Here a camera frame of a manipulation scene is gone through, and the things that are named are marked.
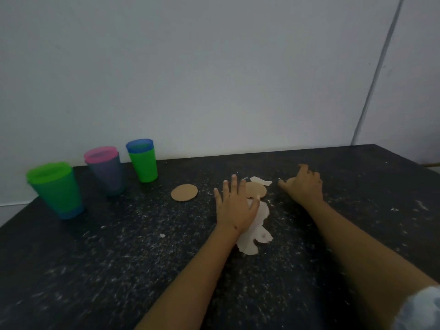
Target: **forearm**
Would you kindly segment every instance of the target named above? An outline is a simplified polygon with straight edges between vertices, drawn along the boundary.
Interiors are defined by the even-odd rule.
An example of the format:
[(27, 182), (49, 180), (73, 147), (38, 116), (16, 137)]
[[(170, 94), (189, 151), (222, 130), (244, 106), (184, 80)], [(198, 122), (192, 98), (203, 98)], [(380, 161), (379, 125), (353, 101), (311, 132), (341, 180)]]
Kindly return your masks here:
[(136, 329), (199, 329), (238, 236), (233, 228), (216, 227)]
[(327, 203), (305, 205), (362, 299), (389, 328), (404, 300), (437, 283), (345, 219)]

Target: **patterned sleeve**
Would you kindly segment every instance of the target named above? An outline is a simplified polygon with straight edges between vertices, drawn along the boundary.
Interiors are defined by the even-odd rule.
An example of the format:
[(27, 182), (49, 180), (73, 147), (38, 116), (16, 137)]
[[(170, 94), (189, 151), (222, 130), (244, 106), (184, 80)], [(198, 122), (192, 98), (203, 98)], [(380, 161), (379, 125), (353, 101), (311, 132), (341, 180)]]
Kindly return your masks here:
[(410, 296), (397, 314), (392, 330), (440, 330), (440, 286)]

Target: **plastic cup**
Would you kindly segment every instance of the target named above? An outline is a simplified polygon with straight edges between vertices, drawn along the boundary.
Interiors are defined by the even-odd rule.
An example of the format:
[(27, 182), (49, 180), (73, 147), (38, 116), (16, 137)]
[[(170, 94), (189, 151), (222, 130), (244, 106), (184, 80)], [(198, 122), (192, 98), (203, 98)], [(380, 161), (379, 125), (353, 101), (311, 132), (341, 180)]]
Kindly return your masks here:
[(71, 219), (84, 211), (74, 171), (68, 163), (38, 166), (27, 172), (26, 179), (60, 219)]
[(125, 190), (122, 165), (116, 147), (99, 147), (84, 154), (85, 163), (109, 196)]
[(157, 178), (156, 155), (151, 139), (138, 139), (125, 145), (135, 171), (142, 183), (152, 182)]

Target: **dough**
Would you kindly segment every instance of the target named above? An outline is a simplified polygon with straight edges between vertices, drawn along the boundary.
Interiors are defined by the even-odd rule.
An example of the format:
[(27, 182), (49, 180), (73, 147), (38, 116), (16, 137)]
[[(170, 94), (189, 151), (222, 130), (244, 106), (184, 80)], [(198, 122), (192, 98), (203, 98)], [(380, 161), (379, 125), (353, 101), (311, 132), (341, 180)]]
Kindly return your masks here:
[[(248, 205), (252, 204), (252, 200), (248, 199)], [(258, 254), (258, 248), (253, 243), (257, 240), (260, 243), (269, 243), (273, 240), (271, 233), (269, 233), (264, 227), (263, 222), (269, 216), (269, 207), (264, 201), (260, 201), (258, 212), (249, 229), (242, 233), (237, 241), (237, 246), (242, 253), (246, 255)]]
[(261, 178), (256, 177), (256, 176), (251, 177), (250, 180), (251, 180), (251, 182), (257, 182), (257, 183), (263, 184), (263, 185), (265, 185), (267, 187), (272, 184), (272, 181), (264, 180), (264, 179), (261, 179)]
[(266, 195), (266, 188), (263, 184), (257, 182), (247, 182), (246, 183), (246, 198), (256, 198), (260, 195), (260, 198)]
[(192, 184), (182, 184), (171, 191), (171, 198), (176, 201), (187, 201), (197, 195), (197, 187)]

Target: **brown dough circle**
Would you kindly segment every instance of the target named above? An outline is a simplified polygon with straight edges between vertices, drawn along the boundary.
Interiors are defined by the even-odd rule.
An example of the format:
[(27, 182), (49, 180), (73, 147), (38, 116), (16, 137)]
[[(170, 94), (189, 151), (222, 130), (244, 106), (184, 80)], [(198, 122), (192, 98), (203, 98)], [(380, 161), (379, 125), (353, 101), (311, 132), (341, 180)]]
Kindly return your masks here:
[(182, 184), (171, 191), (171, 198), (176, 201), (188, 201), (198, 193), (197, 187), (192, 184)]
[(266, 188), (263, 184), (257, 182), (247, 182), (246, 183), (246, 198), (256, 198), (260, 195), (260, 198), (266, 195)]

